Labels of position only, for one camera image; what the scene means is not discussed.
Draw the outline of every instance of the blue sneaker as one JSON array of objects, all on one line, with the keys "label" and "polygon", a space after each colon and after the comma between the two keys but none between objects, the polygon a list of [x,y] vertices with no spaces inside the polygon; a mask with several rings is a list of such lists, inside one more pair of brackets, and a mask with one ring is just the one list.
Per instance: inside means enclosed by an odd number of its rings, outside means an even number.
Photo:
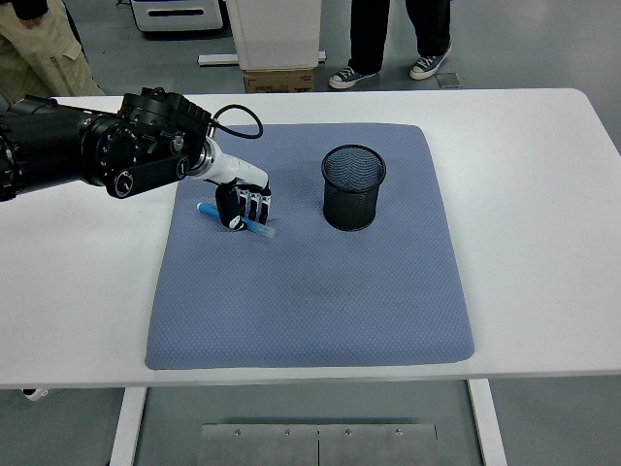
[{"label": "blue sneaker", "polygon": [[328,84],[334,89],[347,89],[359,81],[375,76],[376,74],[377,73],[373,73],[371,75],[361,75],[348,66],[343,68],[339,73],[333,75]]},{"label": "blue sneaker", "polygon": [[448,46],[448,50],[444,53],[444,55],[438,56],[421,56],[418,58],[414,66],[409,70],[409,76],[413,80],[426,80],[427,78],[431,78],[436,74],[440,65],[445,58],[448,57],[450,53],[451,45]]}]

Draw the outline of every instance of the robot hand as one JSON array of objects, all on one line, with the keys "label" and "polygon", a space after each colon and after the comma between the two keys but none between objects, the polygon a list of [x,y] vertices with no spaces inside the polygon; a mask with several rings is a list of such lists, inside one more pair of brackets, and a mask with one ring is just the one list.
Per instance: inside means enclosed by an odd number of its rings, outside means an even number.
[{"label": "robot hand", "polygon": [[218,185],[215,204],[220,221],[227,228],[246,229],[244,217],[265,224],[272,198],[268,175],[224,153],[211,137],[206,139],[203,163],[188,176]]}]

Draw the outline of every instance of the mesh cup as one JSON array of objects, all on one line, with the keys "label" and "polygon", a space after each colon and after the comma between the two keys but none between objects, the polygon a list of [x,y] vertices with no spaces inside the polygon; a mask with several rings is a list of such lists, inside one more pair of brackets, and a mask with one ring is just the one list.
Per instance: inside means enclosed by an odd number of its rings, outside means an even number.
[{"label": "mesh cup", "polygon": [[321,162],[325,180],[323,216],[335,228],[361,230],[376,217],[377,193],[386,176],[386,164],[364,146],[340,146]]}]

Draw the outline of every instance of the blue marker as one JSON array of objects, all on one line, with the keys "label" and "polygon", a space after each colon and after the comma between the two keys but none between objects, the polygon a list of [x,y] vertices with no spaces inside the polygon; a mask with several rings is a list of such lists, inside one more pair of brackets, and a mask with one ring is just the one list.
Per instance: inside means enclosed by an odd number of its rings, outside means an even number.
[{"label": "blue marker", "polygon": [[[199,202],[196,208],[198,209],[198,212],[200,212],[201,214],[205,214],[207,216],[220,219],[220,215],[217,212],[217,207],[214,206],[213,204],[209,204],[207,202]],[[258,233],[259,235],[265,236],[267,238],[274,238],[274,236],[276,235],[275,228],[271,228],[262,223],[258,223],[256,221],[250,220],[244,216],[242,217],[242,220],[248,227],[248,230],[253,233]]]}]

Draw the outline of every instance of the blue cushion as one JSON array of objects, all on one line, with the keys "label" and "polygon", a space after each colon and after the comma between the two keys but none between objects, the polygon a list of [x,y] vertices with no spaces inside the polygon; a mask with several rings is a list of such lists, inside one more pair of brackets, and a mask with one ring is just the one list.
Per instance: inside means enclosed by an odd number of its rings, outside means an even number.
[{"label": "blue cushion", "polygon": [[[148,331],[149,368],[415,365],[473,354],[419,128],[267,125],[259,140],[222,131],[216,139],[270,175],[276,237],[226,230],[196,210],[213,202],[211,183],[179,184]],[[335,229],[322,214],[321,160],[344,144],[374,149],[387,168],[376,218],[357,232]]]}]

